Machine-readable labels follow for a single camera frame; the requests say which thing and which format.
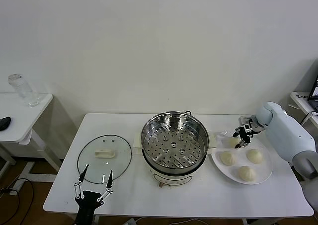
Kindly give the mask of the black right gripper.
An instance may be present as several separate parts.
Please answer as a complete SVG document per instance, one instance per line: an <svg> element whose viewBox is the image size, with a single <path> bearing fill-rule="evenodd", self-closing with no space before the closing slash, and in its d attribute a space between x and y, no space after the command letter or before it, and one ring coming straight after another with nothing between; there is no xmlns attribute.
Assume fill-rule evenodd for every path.
<svg viewBox="0 0 318 225"><path fill-rule="evenodd" d="M236 149L244 148L250 143L250 132L246 132L244 127L237 127L233 133L233 138L241 138L241 141L235 146Z"/></svg>

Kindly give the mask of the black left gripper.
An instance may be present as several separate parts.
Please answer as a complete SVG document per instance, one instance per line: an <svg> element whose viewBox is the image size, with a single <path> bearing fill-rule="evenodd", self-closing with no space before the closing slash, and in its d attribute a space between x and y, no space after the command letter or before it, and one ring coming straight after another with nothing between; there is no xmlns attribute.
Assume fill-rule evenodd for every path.
<svg viewBox="0 0 318 225"><path fill-rule="evenodd" d="M99 208L106 197L113 193L113 170L110 170L109 178L107 180L106 189L103 194L83 191L82 183L84 181L89 164L85 166L84 171L80 174L77 182L74 183L75 201L79 209L75 219L75 225L91 225L93 223L94 212Z"/></svg>

